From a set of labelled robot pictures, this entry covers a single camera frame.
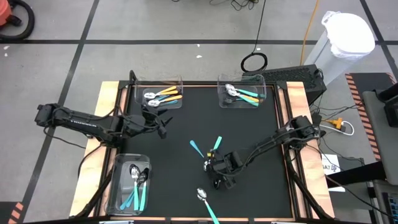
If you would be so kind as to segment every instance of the wooden table edge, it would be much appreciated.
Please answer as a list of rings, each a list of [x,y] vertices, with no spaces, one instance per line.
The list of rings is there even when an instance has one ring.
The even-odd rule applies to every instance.
[[[116,95],[118,93],[119,82],[103,82],[101,90],[99,91],[98,101],[96,105],[95,115],[103,116],[114,108],[116,102]],[[307,116],[311,121],[310,110],[307,103],[307,97],[302,82],[287,82],[287,92],[289,94],[290,105],[292,109],[293,117],[295,116]],[[124,89],[121,97],[121,106],[124,106],[124,100],[126,99],[126,90]],[[286,107],[282,107],[282,112],[286,113]],[[85,155],[91,152],[99,142],[96,139],[89,139],[86,146]],[[318,149],[317,142],[315,140],[309,142],[309,145]],[[114,157],[116,150],[113,149],[111,152],[111,158]],[[303,169],[305,173],[305,180],[307,183],[308,190],[311,192],[315,200],[321,205],[324,211],[330,216],[334,217],[334,211],[330,200],[328,187],[326,184],[326,178],[323,173],[322,160],[319,152],[315,151],[311,147],[305,147],[300,153],[303,162]],[[80,178],[76,185],[75,196],[73,198],[72,207],[70,210],[70,216],[76,215],[80,212],[87,202],[91,199],[93,194],[99,187],[101,171],[103,167],[105,157],[105,147],[102,147],[98,152],[87,158],[85,163],[81,167]],[[108,170],[112,167],[113,160],[109,163]],[[305,211],[303,211],[303,198],[299,192],[298,204],[300,210],[300,216],[304,217]],[[100,215],[105,215],[104,206],[108,199],[109,186],[105,190],[101,203]]]

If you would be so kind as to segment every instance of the transparent bin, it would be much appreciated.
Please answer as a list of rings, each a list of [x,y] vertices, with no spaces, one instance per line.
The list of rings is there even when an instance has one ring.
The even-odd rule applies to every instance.
[[[152,98],[145,98],[146,93],[155,93],[157,96]],[[158,106],[153,106],[159,109],[177,109],[182,107],[182,98],[178,98],[178,96],[183,96],[183,85],[181,76],[163,78],[161,81],[159,80],[146,80],[145,78],[138,78],[136,81],[135,89],[134,89],[134,99],[139,104],[150,105],[151,100],[162,101]]]
[[[137,210],[134,210],[134,197],[132,197],[130,207],[121,208],[122,204],[129,198],[134,190],[134,179],[130,174],[130,165],[135,164],[142,172],[145,168],[149,169],[148,179],[145,183],[138,186],[139,203]],[[150,160],[147,156],[141,154],[119,154],[115,157],[113,166],[113,175],[111,181],[111,190],[106,207],[108,215],[140,215],[148,204],[148,194],[151,175]]]
[[[262,75],[237,78],[222,74],[218,76],[217,89],[222,108],[258,108],[267,97]]]

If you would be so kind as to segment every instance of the paper sign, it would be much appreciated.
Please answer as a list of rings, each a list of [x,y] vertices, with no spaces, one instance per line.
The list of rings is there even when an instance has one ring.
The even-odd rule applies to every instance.
[[[322,165],[325,175],[340,172],[340,165],[338,163],[337,155],[322,154]],[[333,187],[330,188],[329,191],[345,192],[346,190],[342,187]]]

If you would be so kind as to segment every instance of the gray floor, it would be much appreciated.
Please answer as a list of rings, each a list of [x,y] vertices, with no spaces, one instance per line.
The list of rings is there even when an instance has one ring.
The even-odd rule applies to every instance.
[[[94,0],[27,0],[36,14],[31,40],[80,40]],[[384,40],[398,40],[398,2],[367,1]],[[261,27],[262,40],[302,40],[315,0],[268,0]],[[253,10],[235,11],[229,3],[211,6],[204,0],[99,0],[88,40],[255,39],[261,4]],[[369,23],[359,0],[321,1],[308,36],[317,40],[323,32],[320,19],[326,11],[357,14]],[[5,30],[8,33],[17,30]],[[0,44],[0,201],[21,202],[44,141],[42,128],[33,122],[36,107],[57,102],[68,75],[76,44]],[[184,80],[216,80],[219,74],[239,76],[240,61],[251,52],[246,44],[86,44],[81,52],[65,106],[93,113],[102,81],[125,80],[133,69],[151,79],[182,76]],[[301,45],[258,45],[269,58],[268,69],[299,64]],[[312,49],[306,48],[306,55]],[[388,46],[398,58],[398,46]],[[249,68],[260,61],[253,59]],[[392,72],[381,46],[350,68],[349,72]],[[354,101],[344,76],[328,86],[321,105],[351,106]],[[342,117],[352,123],[352,137],[329,134],[329,146],[344,156],[374,162],[371,147],[356,110]],[[84,145],[78,133],[57,128],[56,136]],[[328,149],[321,145],[325,152]],[[53,140],[40,173],[25,222],[67,218],[76,186],[79,148]],[[336,209],[345,220],[359,213]]]

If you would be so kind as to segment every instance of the wooden frame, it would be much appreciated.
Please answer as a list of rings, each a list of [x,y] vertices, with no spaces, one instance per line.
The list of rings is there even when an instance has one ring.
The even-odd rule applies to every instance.
[[[95,115],[103,116],[112,110],[115,106],[116,95],[118,94],[119,82],[103,82],[101,90],[99,92],[98,102],[95,110]],[[287,83],[287,93],[290,98],[290,105],[293,117],[303,115],[307,116],[311,120],[310,110],[307,104],[307,98],[305,96],[305,90],[303,83],[301,82],[288,82]],[[123,89],[121,93],[121,108],[124,109],[125,100],[127,95],[127,89]],[[288,111],[286,108],[286,102],[284,99],[283,91],[279,91],[280,104],[282,107],[283,120],[286,122],[288,120]],[[85,155],[91,152],[95,147],[97,147],[99,142],[96,139],[89,139],[85,151]],[[309,142],[309,145],[318,149],[316,140]],[[72,208],[70,215],[76,215],[80,212],[87,202],[91,199],[92,195],[95,193],[99,187],[99,182],[101,178],[101,171],[103,169],[103,163],[105,158],[106,148],[102,147],[98,152],[94,153],[92,156],[87,158],[85,163],[81,167],[80,178],[77,183],[75,197],[73,199]],[[116,150],[111,151],[111,160],[108,164],[108,171],[113,166],[113,158],[116,155]],[[328,187],[326,184],[326,179],[323,173],[322,161],[319,156],[319,152],[315,151],[311,147],[305,147],[301,150],[300,156],[302,158],[302,165],[305,174],[305,180],[307,183],[307,188],[315,198],[315,200],[321,205],[321,207],[329,214],[334,217],[333,207],[331,205]],[[294,168],[297,169],[297,164],[294,162]],[[109,186],[103,194],[101,201],[99,215],[105,215],[104,206],[108,201]],[[303,195],[301,191],[296,186],[296,194],[298,200],[298,209],[300,217],[305,218],[305,206],[303,201]],[[111,217],[112,220],[165,220],[164,217]],[[194,220],[211,220],[210,218],[172,218],[174,221],[194,221]],[[234,221],[234,222],[248,222],[247,218],[220,218],[220,221]],[[289,222],[294,221],[294,218],[255,218],[256,222],[269,222],[269,221],[280,221]]]

